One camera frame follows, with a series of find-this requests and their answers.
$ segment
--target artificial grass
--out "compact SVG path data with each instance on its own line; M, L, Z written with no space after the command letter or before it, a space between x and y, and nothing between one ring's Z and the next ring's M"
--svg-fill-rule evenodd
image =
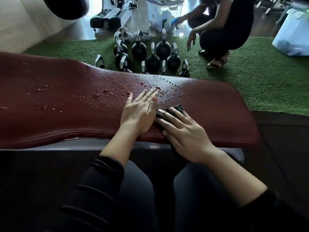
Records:
M206 69L207 60L198 55L198 43L187 52L186 39L170 37L168 42L176 42L180 58L190 61L192 78L230 82L250 110L309 115L309 58L285 56L272 46L272 40L250 37L240 49L231 51L225 66L214 72ZM157 43L160 39L153 37L152 41ZM114 45L114 39L42 42L24 53L76 59L91 65L96 55L101 54L105 67L116 70ZM150 45L151 42L146 42L147 55ZM131 45L127 46L130 55ZM133 72L141 72L140 63L133 61L131 65Z

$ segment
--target plastic bin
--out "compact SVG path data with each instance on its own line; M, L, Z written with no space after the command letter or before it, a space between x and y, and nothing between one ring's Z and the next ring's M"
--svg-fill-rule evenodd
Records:
M288 56L309 56L309 13L288 10L288 16L272 42Z
M148 5L149 22L153 29L162 30L164 20L164 28L166 32L172 30L171 21L181 16L182 5L184 0L145 0Z

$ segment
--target black leggings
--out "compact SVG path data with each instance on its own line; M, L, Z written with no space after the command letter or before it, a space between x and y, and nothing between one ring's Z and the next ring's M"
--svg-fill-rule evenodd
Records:
M188 164L174 180L175 231L251 231L237 206L202 165ZM129 161L111 231L160 231L149 178Z
M213 19L214 16L201 15L189 19L188 25L191 28L201 26ZM240 48L248 39L251 26L224 27L222 29L207 30L200 33L200 46L216 60L222 58L229 50Z

